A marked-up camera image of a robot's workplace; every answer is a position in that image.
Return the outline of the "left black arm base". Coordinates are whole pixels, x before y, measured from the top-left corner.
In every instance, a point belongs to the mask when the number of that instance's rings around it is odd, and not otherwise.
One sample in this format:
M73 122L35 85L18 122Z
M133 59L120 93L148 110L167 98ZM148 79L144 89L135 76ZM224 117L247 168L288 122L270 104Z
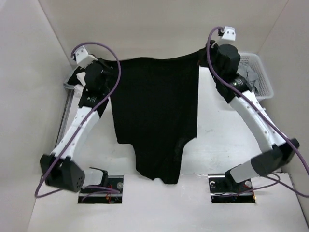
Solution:
M124 176L109 175L106 170L89 168L78 195L79 204L121 204Z

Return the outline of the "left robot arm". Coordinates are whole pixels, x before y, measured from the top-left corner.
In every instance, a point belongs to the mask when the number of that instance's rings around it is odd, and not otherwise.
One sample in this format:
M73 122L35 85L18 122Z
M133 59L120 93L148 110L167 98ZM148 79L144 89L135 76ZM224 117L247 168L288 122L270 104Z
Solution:
M76 75L83 87L76 115L59 142L50 154L40 158L42 178L39 186L46 184L57 190L79 192L85 187L87 173L76 163L77 156L90 131L102 117L110 95L117 87L113 75L119 75L103 59L94 58Z

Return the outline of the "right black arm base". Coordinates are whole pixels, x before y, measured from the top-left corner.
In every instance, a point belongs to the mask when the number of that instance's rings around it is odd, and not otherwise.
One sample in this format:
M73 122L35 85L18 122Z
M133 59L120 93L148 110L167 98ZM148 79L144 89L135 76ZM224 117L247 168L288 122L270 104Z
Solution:
M223 176L210 176L209 187L212 203L255 203L251 179L230 186Z

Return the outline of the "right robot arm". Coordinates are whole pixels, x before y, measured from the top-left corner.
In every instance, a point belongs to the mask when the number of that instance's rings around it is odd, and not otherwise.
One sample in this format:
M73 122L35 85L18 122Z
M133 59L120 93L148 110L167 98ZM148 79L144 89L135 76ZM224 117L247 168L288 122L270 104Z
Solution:
M250 84L237 73L239 62L240 54L230 44L217 45L210 41L199 51L200 66L210 70L217 92L246 123L261 151L247 162L226 171L224 186L229 191L237 190L250 178L267 176L287 165L299 148L296 138L286 138L273 124Z

